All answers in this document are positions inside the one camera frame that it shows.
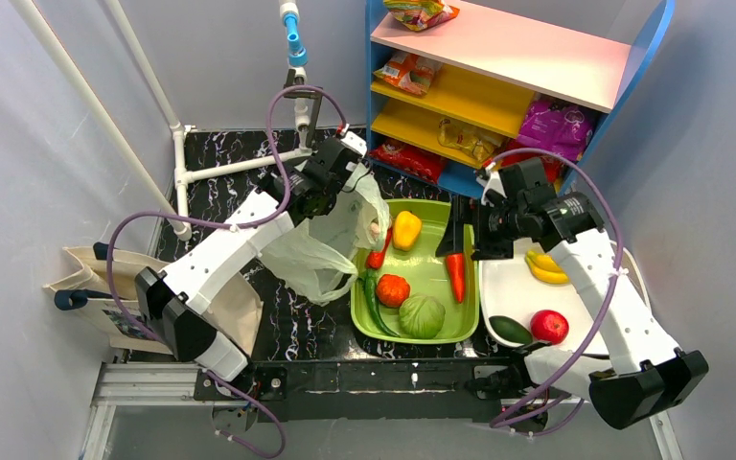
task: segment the black marble table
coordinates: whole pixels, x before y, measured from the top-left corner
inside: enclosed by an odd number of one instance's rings
[[[331,134],[320,130],[316,136],[323,139]],[[280,151],[297,146],[294,131],[276,135]],[[192,133],[185,151],[191,171],[270,154],[262,131]],[[192,184],[188,190],[191,217],[226,220],[266,172],[267,168],[259,168]],[[448,193],[385,168],[377,166],[372,174],[384,198],[449,200]],[[163,225],[155,255],[164,261],[181,257],[212,232],[194,227],[193,238],[183,242],[166,221]],[[264,301],[252,361],[262,369],[289,369],[287,400],[293,404],[270,405],[282,418],[488,420],[500,410],[496,402],[481,402],[462,388],[472,378],[474,366],[500,364],[510,357],[489,337],[483,322],[461,343],[416,346],[377,340],[352,323],[348,295],[320,307],[287,288],[258,261],[241,273]],[[418,385],[411,382],[413,373],[421,376]]]

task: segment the blue shelf bottom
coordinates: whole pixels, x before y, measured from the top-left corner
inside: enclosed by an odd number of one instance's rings
[[[439,177],[439,182],[437,184],[433,184],[432,182],[423,180],[409,172],[404,172],[382,163],[375,158],[369,158],[369,160],[375,165],[380,165],[383,168],[404,175],[405,177],[412,177],[420,182],[424,182],[425,184],[434,185],[446,192],[450,192],[451,194],[468,196],[470,198],[480,198],[481,194],[484,193],[484,188],[481,184],[475,181],[475,170],[469,166],[462,165],[454,161],[448,162],[447,167]]]

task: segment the blue pipe fitting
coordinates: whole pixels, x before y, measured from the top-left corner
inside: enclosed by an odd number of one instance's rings
[[[289,65],[300,67],[306,65],[306,48],[300,41],[300,32],[297,30],[297,15],[293,12],[284,14],[284,25],[287,27],[287,42],[289,46]]]

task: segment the banana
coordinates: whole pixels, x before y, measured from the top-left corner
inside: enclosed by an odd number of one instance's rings
[[[526,252],[526,258],[531,259],[535,265],[546,271],[563,273],[563,269],[560,268],[560,266],[557,265],[557,263],[554,262],[554,259],[552,259],[548,254],[538,254],[537,252],[529,249],[529,251]]]
[[[568,277],[565,275],[565,273],[557,273],[555,271],[544,270],[537,266],[535,262],[528,256],[526,257],[526,263],[529,265],[529,269],[532,271],[532,275],[534,275],[535,278],[543,281],[544,283],[548,283],[549,285],[565,285],[568,283]]]

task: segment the robotic arm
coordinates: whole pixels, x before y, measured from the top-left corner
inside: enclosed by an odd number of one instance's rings
[[[247,365],[246,354],[202,318],[214,298],[261,250],[304,219],[328,214],[336,196],[367,150],[365,141],[343,129],[320,143],[298,167],[286,166],[290,197],[277,218],[253,228],[239,225],[265,218],[284,198],[280,175],[267,176],[225,222],[178,261],[156,272],[140,272],[135,285],[145,321],[181,362],[196,361],[230,381]]]
[[[437,256],[454,252],[464,224],[475,235],[474,260],[509,259],[513,242],[531,238],[568,275],[591,317],[604,304],[613,273],[613,250],[603,221],[583,194],[557,196],[542,163],[533,158],[502,169],[479,171],[486,182],[480,201],[457,198]],[[554,386],[593,403],[610,426],[622,429],[674,407],[708,371],[699,351],[685,353],[653,318],[630,280],[619,276],[600,327],[609,359],[572,354],[536,342],[517,349],[522,361],[503,376],[523,388],[563,374]]]

